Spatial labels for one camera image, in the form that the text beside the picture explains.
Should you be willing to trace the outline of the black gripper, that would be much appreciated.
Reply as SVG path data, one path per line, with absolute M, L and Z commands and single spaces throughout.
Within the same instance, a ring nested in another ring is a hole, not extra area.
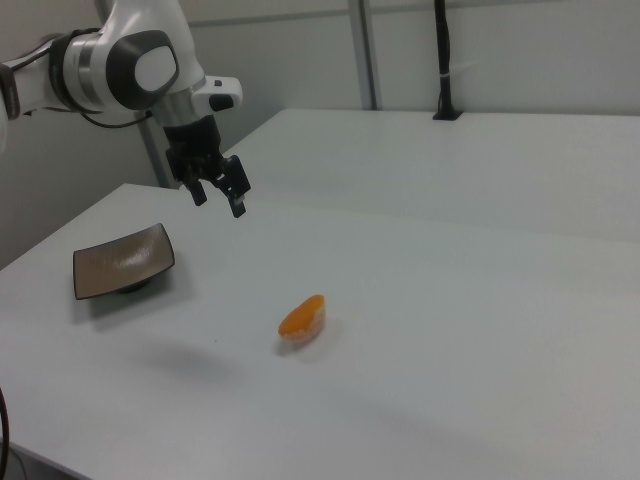
M 163 132 L 168 141 L 165 154 L 172 176 L 187 187 L 194 204 L 201 206 L 207 201 L 200 180 L 216 179 L 215 186 L 226 196 L 233 216 L 244 215 L 244 197 L 251 184 L 238 156 L 223 160 L 215 118 L 208 115 L 186 125 L 166 126 Z

